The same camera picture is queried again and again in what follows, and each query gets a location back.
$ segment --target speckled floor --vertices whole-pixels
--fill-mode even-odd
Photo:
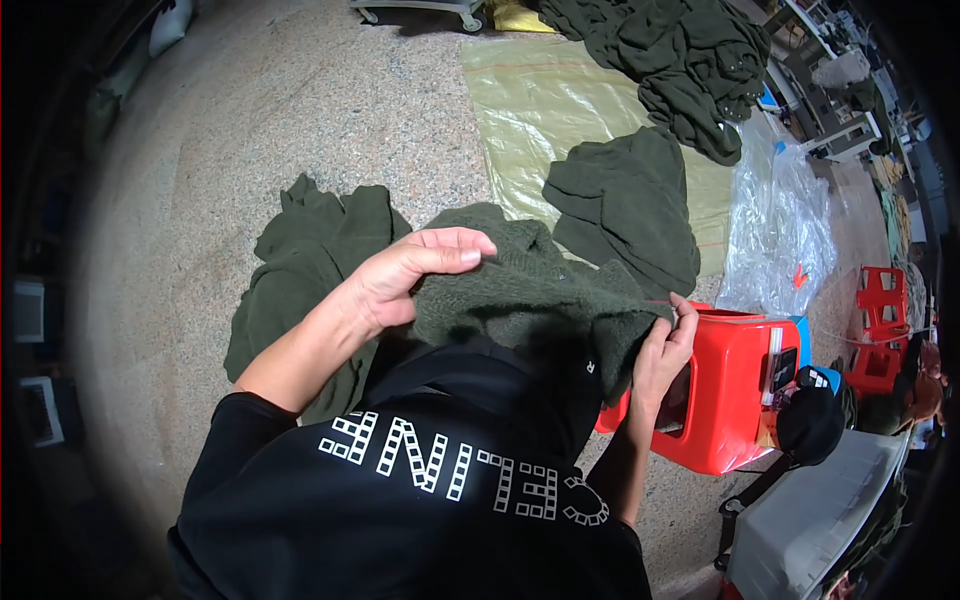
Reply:
[[[438,31],[456,19],[428,16],[374,28],[342,1],[220,0],[148,69],[91,174],[69,314],[87,444],[161,570],[163,536],[228,391],[229,320],[278,188],[301,171],[337,193],[383,183],[415,227],[489,199],[457,60],[464,37]],[[842,342],[817,332],[849,335],[856,267],[886,252],[869,177],[833,171],[841,265],[810,309],[823,360]],[[718,286],[702,280],[695,299]],[[585,466],[603,444],[591,441]],[[657,596],[715,578],[716,507],[752,477],[653,457],[638,532]]]

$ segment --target right hand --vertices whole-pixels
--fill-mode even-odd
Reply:
[[[670,303],[677,311],[677,328],[671,331],[670,322],[658,317],[634,362],[632,408],[641,410],[650,422],[657,418],[670,384],[693,356],[693,337],[700,320],[696,309],[680,294],[671,292]]]

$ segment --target person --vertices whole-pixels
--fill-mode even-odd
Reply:
[[[651,326],[627,417],[585,480],[574,462],[603,400],[588,346],[472,335],[410,349],[384,334],[416,318],[423,275],[495,254],[480,231],[411,233],[250,363],[213,413],[168,534],[187,597],[650,598],[634,526],[697,312],[671,295],[677,326]],[[357,410],[297,427],[378,336]]]

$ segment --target white bag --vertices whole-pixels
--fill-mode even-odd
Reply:
[[[193,15],[193,0],[176,0],[172,9],[156,16],[150,31],[150,56],[156,58],[163,51],[183,39]]]

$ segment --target black t-shirt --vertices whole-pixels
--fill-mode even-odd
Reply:
[[[365,410],[304,427],[258,396],[225,397],[168,536],[181,589],[649,598],[636,534],[573,466],[583,427],[547,416],[550,398],[501,358],[427,352]]]

